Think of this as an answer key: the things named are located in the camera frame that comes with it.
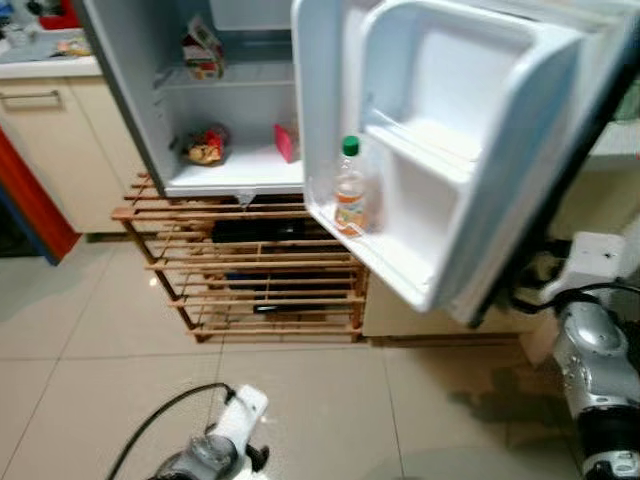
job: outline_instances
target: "cabinet drawer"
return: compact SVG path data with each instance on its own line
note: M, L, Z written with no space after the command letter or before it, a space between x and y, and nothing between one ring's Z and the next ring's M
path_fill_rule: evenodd
M64 79L0 81L0 123L76 231L120 231L123 189Z

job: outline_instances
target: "bottle label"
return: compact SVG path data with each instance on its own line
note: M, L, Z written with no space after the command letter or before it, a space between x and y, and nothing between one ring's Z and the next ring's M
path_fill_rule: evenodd
M364 195L350 197L338 194L337 199L336 223L347 235L359 233L353 225L364 229Z

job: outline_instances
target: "wooden shoe rack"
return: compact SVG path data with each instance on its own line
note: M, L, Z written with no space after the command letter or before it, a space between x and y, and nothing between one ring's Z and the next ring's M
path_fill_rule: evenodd
M235 197L167 199L140 174L125 200L112 218L198 342L218 335L360 337L368 271L309 216L301 195L258 196L246 206ZM229 230L231 220L277 219L296 219L301 238L212 240L216 225Z

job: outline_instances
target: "plastic bottle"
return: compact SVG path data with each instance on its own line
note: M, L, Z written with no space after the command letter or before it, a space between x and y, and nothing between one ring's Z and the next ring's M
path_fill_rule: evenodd
M342 161L336 178L335 221L340 231L347 236L360 234L366 226L365 178L356 165L359 151L358 137L344 137Z

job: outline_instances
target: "kitchen cabinet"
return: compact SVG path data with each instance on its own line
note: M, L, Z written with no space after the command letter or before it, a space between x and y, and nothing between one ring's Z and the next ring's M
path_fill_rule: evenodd
M76 231L122 230L110 214L141 163L100 77L0 80L0 123Z

